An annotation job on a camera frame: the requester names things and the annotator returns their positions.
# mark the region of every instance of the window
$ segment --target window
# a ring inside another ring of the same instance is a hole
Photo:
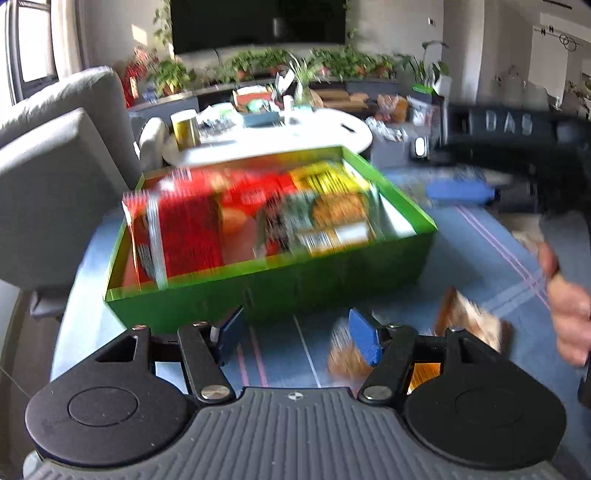
[[[9,70],[13,101],[57,81],[51,41],[51,0],[8,0]]]

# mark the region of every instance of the red decoration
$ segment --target red decoration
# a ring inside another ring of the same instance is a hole
[[[123,78],[121,79],[123,93],[125,95],[125,106],[127,108],[134,106],[135,100],[139,98],[137,88],[132,88],[132,79],[134,79],[134,83],[137,85],[140,80],[146,77],[149,70],[154,70],[154,66],[157,64],[158,57],[155,55],[155,50],[148,52],[143,47],[136,47],[134,49],[134,56],[128,62]]]

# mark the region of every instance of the pink stripe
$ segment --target pink stripe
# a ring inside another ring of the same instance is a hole
[[[248,372],[246,371],[246,362],[244,361],[244,351],[242,350],[242,344],[239,343],[236,347],[236,353],[238,354],[238,366],[240,367],[240,376],[242,377],[242,386],[249,387],[250,382],[248,381]]]
[[[489,237],[497,244],[499,245],[499,247],[501,247],[506,253],[507,255],[509,255],[513,260],[515,260],[515,262],[517,262],[517,264],[523,269],[523,271],[528,274],[530,276],[530,278],[532,280],[534,280],[533,275],[531,274],[531,272],[527,269],[527,267],[525,267],[520,261],[519,259],[514,255],[514,253],[509,250],[503,243],[501,243],[501,241],[495,237],[495,235],[493,235],[481,222],[480,220],[467,208],[462,207],[462,206],[458,206],[457,208],[459,208],[460,210],[462,210],[465,214],[467,214],[473,221],[474,223],[476,223],[482,230],[484,230]]]
[[[500,255],[507,260],[507,263],[513,267],[513,269],[519,274],[519,276],[521,278],[523,278],[529,285],[531,291],[533,291],[535,293],[535,295],[540,299],[540,301],[546,306],[546,308],[548,308],[550,310],[550,306],[548,305],[548,303],[546,302],[545,298],[542,297],[542,295],[540,295],[540,292],[538,292],[535,288],[532,287],[532,285],[530,285],[530,282],[528,282],[528,278],[526,277],[526,275],[519,269],[517,268],[517,266],[511,261],[510,257],[507,257],[507,255],[505,255],[505,253],[503,252],[503,250],[501,250],[497,245],[495,245],[494,242],[491,241],[491,239],[484,233],[482,232],[478,226],[472,222],[472,220],[470,220],[470,218],[462,211],[460,210],[460,208],[457,208],[457,211],[460,212],[460,214],[466,219],[466,221],[472,225],[472,227],[474,228],[474,230],[476,230],[479,234],[482,235],[482,237],[489,242],[496,251],[498,251],[500,253]]]
[[[262,363],[262,355],[261,349],[258,346],[258,342],[256,341],[256,333],[255,329],[249,327],[251,331],[251,342],[252,342],[252,349],[255,352],[255,360],[256,360],[256,367],[258,368],[259,375],[261,376],[261,386],[268,387],[269,383],[267,382],[267,374],[265,373],[265,365]]]

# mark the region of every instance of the brown object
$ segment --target brown object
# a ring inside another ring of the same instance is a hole
[[[404,123],[407,119],[408,101],[400,95],[378,95],[378,114],[386,123]]]
[[[435,324],[435,335],[444,336],[450,327],[468,330],[497,352],[501,351],[504,326],[494,315],[482,310],[452,287],[443,300]]]
[[[323,101],[326,100],[339,100],[339,101],[350,101],[351,98],[347,93],[347,90],[338,90],[338,89],[322,89],[322,90],[312,90],[316,92]]]
[[[326,108],[342,110],[343,112],[359,112],[368,109],[368,106],[365,102],[347,102],[341,100],[324,100],[324,106]]]
[[[310,92],[312,94],[312,106],[315,108],[324,107],[324,102],[322,101],[322,98],[320,98],[320,95],[314,90],[310,90]]]
[[[363,92],[352,93],[350,96],[350,99],[352,102],[364,102],[368,98],[369,98],[369,95],[367,93],[363,93]]]
[[[359,383],[364,382],[374,370],[353,344],[349,333],[349,324],[346,320],[341,320],[333,329],[330,347],[327,369],[334,377]],[[440,364],[416,364],[408,392],[410,393],[419,385],[438,377],[439,372]]]

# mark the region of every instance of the gray ribbed plate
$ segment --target gray ribbed plate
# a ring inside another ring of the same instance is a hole
[[[512,472],[457,466],[431,453],[389,408],[348,388],[247,388],[233,404],[201,410],[168,450],[109,471],[51,462],[31,480],[563,480],[548,463]]]

